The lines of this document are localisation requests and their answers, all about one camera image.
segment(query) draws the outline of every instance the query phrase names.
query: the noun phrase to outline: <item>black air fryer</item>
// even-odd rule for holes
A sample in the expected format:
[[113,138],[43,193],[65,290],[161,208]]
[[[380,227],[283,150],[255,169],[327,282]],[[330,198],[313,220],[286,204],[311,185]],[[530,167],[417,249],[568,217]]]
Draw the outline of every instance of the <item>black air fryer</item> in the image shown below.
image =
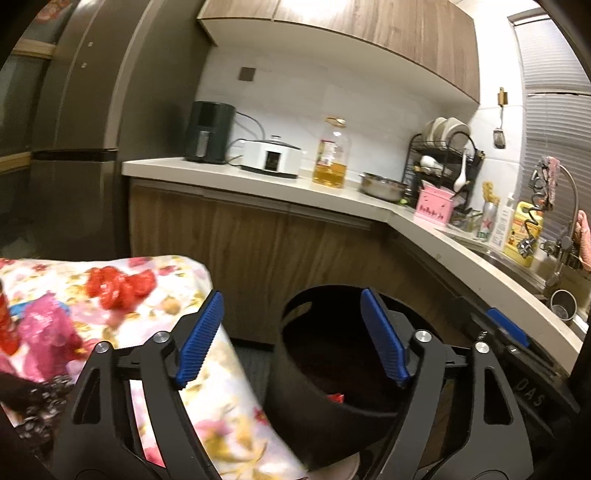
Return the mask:
[[185,159],[224,163],[236,109],[227,103],[193,102],[185,140]]

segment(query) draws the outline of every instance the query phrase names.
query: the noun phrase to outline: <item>refrigerator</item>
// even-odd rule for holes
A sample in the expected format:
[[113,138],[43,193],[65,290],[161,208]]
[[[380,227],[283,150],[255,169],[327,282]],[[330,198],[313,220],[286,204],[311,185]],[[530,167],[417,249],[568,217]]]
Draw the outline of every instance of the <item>refrigerator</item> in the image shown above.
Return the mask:
[[129,160],[183,155],[211,41],[204,0],[82,0],[57,45],[33,126],[30,216],[52,260],[130,255]]

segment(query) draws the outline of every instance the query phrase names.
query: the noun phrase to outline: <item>white bottle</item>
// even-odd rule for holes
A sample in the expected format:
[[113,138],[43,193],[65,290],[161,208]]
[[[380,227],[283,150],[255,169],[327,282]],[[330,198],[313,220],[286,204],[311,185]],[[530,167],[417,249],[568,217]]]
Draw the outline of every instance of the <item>white bottle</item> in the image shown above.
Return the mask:
[[495,230],[492,233],[490,244],[499,252],[502,252],[505,248],[507,235],[511,229],[513,212],[515,210],[513,208],[513,203],[513,194],[511,193],[507,196],[505,204],[499,209],[499,212],[496,215]]

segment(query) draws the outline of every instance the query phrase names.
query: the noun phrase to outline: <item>pink basket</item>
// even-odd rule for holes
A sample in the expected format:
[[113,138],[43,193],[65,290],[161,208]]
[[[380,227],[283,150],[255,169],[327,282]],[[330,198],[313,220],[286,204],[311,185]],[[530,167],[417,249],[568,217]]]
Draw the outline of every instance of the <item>pink basket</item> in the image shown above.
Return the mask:
[[418,197],[414,217],[444,226],[448,224],[452,211],[453,200],[450,199],[449,191],[438,188],[423,189]]

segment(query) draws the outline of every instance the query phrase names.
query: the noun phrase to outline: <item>dish rack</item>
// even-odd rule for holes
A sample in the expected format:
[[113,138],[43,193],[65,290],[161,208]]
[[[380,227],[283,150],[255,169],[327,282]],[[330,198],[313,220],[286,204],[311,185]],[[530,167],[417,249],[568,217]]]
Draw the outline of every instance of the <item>dish rack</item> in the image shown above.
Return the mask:
[[[418,196],[421,190],[421,181],[427,180],[436,187],[445,187],[453,190],[453,184],[460,174],[462,166],[462,152],[450,147],[453,138],[456,135],[464,135],[469,143],[472,145],[472,155],[468,155],[466,159],[466,180],[468,183],[462,188],[458,194],[464,198],[464,203],[458,205],[455,211],[465,213],[468,210],[476,178],[482,168],[484,161],[484,152],[478,150],[472,140],[472,137],[466,135],[464,132],[455,132],[448,140],[424,142],[422,135],[417,134],[412,137],[408,144],[408,151],[404,170],[402,172],[402,183],[410,185],[407,189],[408,203],[411,207],[416,207]],[[443,165],[441,175],[428,173],[420,166],[421,157],[429,155]]]

